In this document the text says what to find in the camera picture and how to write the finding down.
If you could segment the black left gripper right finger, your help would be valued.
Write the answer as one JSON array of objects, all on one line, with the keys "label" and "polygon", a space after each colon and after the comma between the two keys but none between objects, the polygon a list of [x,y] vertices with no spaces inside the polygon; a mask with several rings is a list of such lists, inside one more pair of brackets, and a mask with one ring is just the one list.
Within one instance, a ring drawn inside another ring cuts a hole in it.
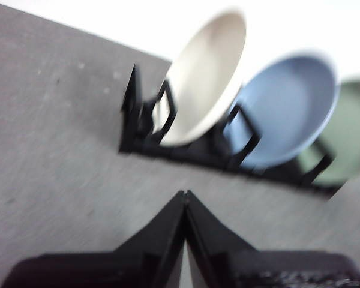
[{"label": "black left gripper right finger", "polygon": [[258,250],[185,193],[186,239],[209,287],[360,287],[360,270],[338,253]]}]

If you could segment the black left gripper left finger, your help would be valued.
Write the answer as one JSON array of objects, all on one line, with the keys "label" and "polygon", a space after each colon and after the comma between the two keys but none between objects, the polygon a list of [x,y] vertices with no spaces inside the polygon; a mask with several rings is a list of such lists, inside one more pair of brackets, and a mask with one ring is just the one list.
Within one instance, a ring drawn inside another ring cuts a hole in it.
[{"label": "black left gripper left finger", "polygon": [[21,260],[3,287],[164,287],[184,245],[185,193],[118,248]]}]

